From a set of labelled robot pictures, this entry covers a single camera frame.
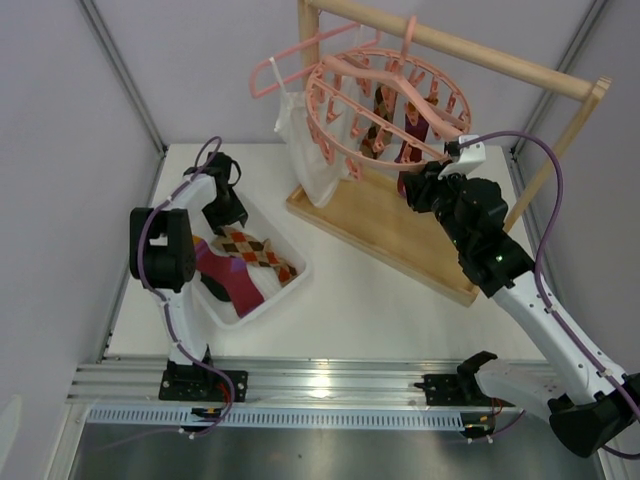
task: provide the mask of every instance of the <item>red sock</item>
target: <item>red sock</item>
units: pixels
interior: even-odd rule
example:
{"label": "red sock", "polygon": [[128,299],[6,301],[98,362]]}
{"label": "red sock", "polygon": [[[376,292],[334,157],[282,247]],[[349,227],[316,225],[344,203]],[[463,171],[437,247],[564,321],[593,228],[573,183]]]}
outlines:
{"label": "red sock", "polygon": [[224,287],[240,318],[264,302],[264,297],[249,277],[244,260],[221,257],[206,247],[206,251],[198,255],[196,269]]}

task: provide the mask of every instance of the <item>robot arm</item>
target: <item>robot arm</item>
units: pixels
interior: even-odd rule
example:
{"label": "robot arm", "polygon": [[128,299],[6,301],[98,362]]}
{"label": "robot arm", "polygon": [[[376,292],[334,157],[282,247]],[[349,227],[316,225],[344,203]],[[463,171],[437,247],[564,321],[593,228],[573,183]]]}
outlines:
{"label": "robot arm", "polygon": [[[503,230],[508,206],[500,187],[487,179],[466,177],[483,160],[484,148],[476,145],[460,151],[458,142],[449,143],[445,149],[456,161],[430,162],[422,172],[407,174],[407,203],[414,211],[433,212],[456,246],[465,275],[518,322],[554,368],[560,384],[523,372],[487,352],[464,362],[459,374],[471,373],[488,397],[502,398],[549,422],[567,448],[589,456],[624,430],[633,413],[572,336],[636,403],[640,375],[625,374],[604,355],[550,293],[552,308],[546,307],[535,283],[533,260]],[[549,292],[544,280],[543,286]],[[554,311],[569,331],[556,321]]]}
{"label": "robot arm", "polygon": [[[216,154],[213,160],[213,166],[205,168],[195,178],[192,177],[195,167],[185,172],[188,182],[184,185],[188,187],[174,195],[169,205],[158,212],[144,241],[145,276],[155,290],[152,296],[166,319],[167,336],[173,343],[169,361],[177,365],[192,364],[181,349],[199,361],[208,354],[204,325],[193,305],[196,251],[191,225],[206,221],[208,228],[215,231],[235,222],[244,225],[247,220],[247,212],[233,191],[233,185],[229,184],[235,162],[223,153]],[[136,279],[140,278],[137,265],[140,237],[151,212],[151,208],[135,208],[130,216],[129,266]]]}

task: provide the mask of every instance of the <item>white table surface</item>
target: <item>white table surface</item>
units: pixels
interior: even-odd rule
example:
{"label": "white table surface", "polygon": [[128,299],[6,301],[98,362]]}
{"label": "white table surface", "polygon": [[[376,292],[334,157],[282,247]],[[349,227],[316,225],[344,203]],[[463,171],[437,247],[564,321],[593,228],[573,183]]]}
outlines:
{"label": "white table surface", "polygon": [[[171,145],[154,205],[177,186],[199,148]],[[505,359],[543,358],[516,322],[482,294],[465,308],[288,213],[285,199],[297,182],[284,145],[225,144],[222,151],[240,162],[238,191],[289,230],[313,271],[299,289],[241,329],[211,325],[213,355],[458,360],[488,350]],[[515,195],[502,150],[489,147],[487,155],[475,175],[497,181],[511,206]],[[529,250],[522,221],[512,236]],[[153,298],[130,278],[108,354],[165,355],[168,350]]]}

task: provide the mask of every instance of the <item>pink circular sock hanger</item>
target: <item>pink circular sock hanger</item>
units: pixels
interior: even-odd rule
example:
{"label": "pink circular sock hanger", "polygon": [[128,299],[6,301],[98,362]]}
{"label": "pink circular sock hanger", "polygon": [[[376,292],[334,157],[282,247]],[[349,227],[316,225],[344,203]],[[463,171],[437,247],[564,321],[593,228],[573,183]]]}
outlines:
{"label": "pink circular sock hanger", "polygon": [[[428,161],[442,161],[447,156],[441,150],[427,145],[402,128],[380,117],[371,108],[344,95],[339,87],[336,88],[336,85],[341,84],[340,81],[336,83],[336,78],[354,77],[362,90],[361,97],[364,98],[361,101],[370,97],[377,86],[385,85],[387,92],[389,89],[397,92],[395,105],[403,101],[400,98],[403,97],[405,102],[408,101],[416,107],[420,116],[431,127],[431,131],[442,136],[445,140],[457,138],[470,131],[471,111],[460,88],[438,68],[408,54],[416,24],[415,15],[407,20],[401,51],[354,48],[336,55],[325,55],[311,73],[307,83],[305,97],[308,112],[307,124],[311,131],[311,137],[322,147],[322,153],[327,161],[334,160],[336,151],[344,154],[349,171],[355,178],[362,177],[363,165],[394,171],[419,171]],[[374,69],[373,66],[380,64],[386,65],[385,70]],[[412,66],[409,78],[404,77],[404,67],[407,64]],[[377,82],[375,88],[372,88],[372,82]],[[444,90],[450,91],[448,101],[445,99],[440,102],[443,105],[446,104],[445,109],[440,109],[425,100],[427,97],[433,97],[434,93],[437,98],[438,91],[443,92],[443,89],[438,88],[438,85],[444,85],[446,87]],[[352,138],[366,134],[368,130],[375,128],[376,140],[383,138],[385,133],[390,133],[392,137],[405,142],[408,148],[420,150],[422,160],[417,163],[394,163],[373,159],[364,156],[360,151],[355,151],[341,144],[326,128],[331,122],[330,116],[324,114],[320,116],[319,114],[319,111],[323,109],[318,107],[325,101],[331,102],[332,108],[329,109],[331,112],[335,106],[341,108],[343,112],[345,109],[351,109],[355,112],[354,120],[350,126]],[[391,141],[382,145],[382,150],[390,143]]]}

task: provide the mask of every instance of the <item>metal floor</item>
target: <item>metal floor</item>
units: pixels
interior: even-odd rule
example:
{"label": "metal floor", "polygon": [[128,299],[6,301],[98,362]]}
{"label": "metal floor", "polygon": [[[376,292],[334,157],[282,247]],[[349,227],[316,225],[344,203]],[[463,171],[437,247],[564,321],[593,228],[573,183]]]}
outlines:
{"label": "metal floor", "polygon": [[493,445],[453,432],[223,427],[189,441],[158,427],[87,424],[74,480],[602,479],[597,461],[573,456],[542,422],[524,418]]}

